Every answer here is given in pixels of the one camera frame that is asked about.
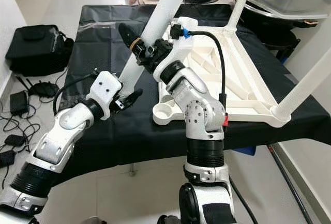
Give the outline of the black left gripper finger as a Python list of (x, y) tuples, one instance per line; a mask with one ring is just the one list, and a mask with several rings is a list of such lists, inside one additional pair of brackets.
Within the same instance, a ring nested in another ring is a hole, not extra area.
[(126, 96), (126, 98), (120, 99), (119, 101), (122, 103), (121, 110), (126, 110), (126, 109), (132, 107), (135, 104), (135, 102), (137, 101), (137, 99), (140, 96), (142, 96), (142, 94), (143, 94), (143, 90), (140, 88), (140, 89), (137, 89), (136, 91), (132, 92), (128, 96)]

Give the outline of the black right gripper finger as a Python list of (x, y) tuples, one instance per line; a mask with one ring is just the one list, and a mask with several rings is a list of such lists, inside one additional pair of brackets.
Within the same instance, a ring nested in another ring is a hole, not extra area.
[[(131, 42), (133, 42), (133, 40), (135, 40), (137, 37), (139, 37), (139, 35), (128, 25), (126, 25), (126, 23), (120, 23), (118, 25), (118, 32), (124, 42), (124, 44), (128, 47), (131, 44)], [(133, 54), (139, 54), (140, 51), (142, 51), (142, 42), (140, 43), (140, 46), (137, 46), (136, 48), (134, 48), (134, 51), (131, 51)]]

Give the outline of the white plastic table top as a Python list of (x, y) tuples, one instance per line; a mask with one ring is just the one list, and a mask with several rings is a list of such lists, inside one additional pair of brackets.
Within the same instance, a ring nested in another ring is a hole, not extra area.
[[(226, 111), (230, 121), (263, 122), (276, 128), (290, 122), (290, 115), (280, 116), (275, 113), (278, 104), (235, 32), (224, 27), (194, 27), (194, 30), (209, 32), (220, 42), (227, 73)], [(218, 98), (222, 78), (217, 45), (206, 36), (190, 37), (185, 44), (192, 49), (182, 59), (182, 63), (205, 82), (213, 98)]]

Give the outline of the tan rubber band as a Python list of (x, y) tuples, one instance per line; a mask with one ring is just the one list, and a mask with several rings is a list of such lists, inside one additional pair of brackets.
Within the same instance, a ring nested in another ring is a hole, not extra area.
[(137, 46), (140, 46), (140, 43), (142, 42), (141, 37), (137, 37), (133, 42), (131, 42), (129, 49), (130, 51), (134, 51), (134, 48)]

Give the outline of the black tablecloth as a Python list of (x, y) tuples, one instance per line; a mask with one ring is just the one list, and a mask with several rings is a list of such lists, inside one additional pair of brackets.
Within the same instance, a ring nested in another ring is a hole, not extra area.
[[(116, 22), (126, 23), (139, 32), (154, 9), (154, 5), (87, 5), (81, 9), (78, 26), (92, 22)], [(288, 78), (288, 69), (251, 30), (239, 25), (236, 34), (274, 98), (281, 101), (295, 87)], [(66, 82), (72, 82), (94, 69), (120, 73), (129, 54), (116, 28), (90, 28), (77, 32)], [(152, 108), (158, 102), (158, 86), (152, 76), (143, 73), (137, 87), (143, 90), (143, 94), (134, 106), (109, 120), (94, 122), (92, 127), (85, 130), (58, 183), (118, 165), (186, 154), (184, 122), (161, 126), (152, 120)], [(292, 113), (290, 122), (280, 128), (266, 123), (230, 122), (225, 133), (224, 149), (295, 139), (312, 139), (331, 146), (331, 115), (312, 96), (305, 99)]]

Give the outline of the black router with antennas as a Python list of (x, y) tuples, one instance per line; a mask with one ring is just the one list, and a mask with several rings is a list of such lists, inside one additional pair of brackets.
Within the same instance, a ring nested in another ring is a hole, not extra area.
[(59, 87), (51, 82), (39, 81), (36, 84), (32, 84), (28, 78), (25, 78), (30, 87), (27, 89), (29, 96), (39, 96), (43, 98), (54, 98), (56, 93), (59, 91)]

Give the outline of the black square case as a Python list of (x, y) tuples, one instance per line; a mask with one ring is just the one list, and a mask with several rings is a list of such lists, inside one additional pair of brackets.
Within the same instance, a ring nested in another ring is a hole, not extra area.
[(56, 25), (19, 27), (5, 60), (12, 72), (24, 77), (45, 77), (68, 66), (74, 44)]

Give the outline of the small black power adapter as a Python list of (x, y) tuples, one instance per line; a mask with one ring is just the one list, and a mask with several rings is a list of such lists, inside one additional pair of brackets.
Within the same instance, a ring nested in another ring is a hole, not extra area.
[(9, 135), (4, 143), (10, 146), (23, 146), (26, 144), (27, 138), (24, 135)]

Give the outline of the black wok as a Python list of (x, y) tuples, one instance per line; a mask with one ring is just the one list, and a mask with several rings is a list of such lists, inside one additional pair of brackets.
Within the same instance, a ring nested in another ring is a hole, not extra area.
[(240, 20), (270, 51), (295, 49), (300, 43), (300, 39), (291, 32), (295, 28), (294, 20), (267, 17), (248, 9), (242, 11)]

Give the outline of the blue dustpan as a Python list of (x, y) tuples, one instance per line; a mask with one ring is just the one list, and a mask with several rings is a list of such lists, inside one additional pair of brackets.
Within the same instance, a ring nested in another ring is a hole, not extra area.
[(256, 154), (257, 147), (249, 146), (249, 147), (235, 148), (235, 149), (233, 149), (233, 151), (242, 153), (242, 154), (248, 155), (248, 156), (254, 156)]

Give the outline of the metal folding table frame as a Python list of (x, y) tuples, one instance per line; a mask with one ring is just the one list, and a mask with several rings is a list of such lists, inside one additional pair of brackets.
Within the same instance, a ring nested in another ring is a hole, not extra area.
[(289, 188), (293, 198), (295, 199), (296, 204), (297, 204), (297, 206), (298, 206), (298, 208), (299, 208), (306, 224), (314, 224), (314, 222), (312, 221), (312, 219), (309, 215), (309, 212), (307, 211), (307, 208), (305, 207), (298, 191), (296, 191), (296, 188), (295, 188), (293, 182), (291, 181), (291, 179), (288, 175), (288, 171), (286, 170), (286, 167), (284, 167), (283, 162), (281, 161), (281, 159), (279, 158), (279, 156), (277, 155), (276, 151), (271, 146), (271, 144), (267, 144), (266, 147), (267, 147), (268, 151), (271, 153), (271, 156), (274, 159), (274, 162), (277, 165), (279, 171), (281, 172), (281, 175), (283, 176), (284, 181), (288, 185), (288, 188)]

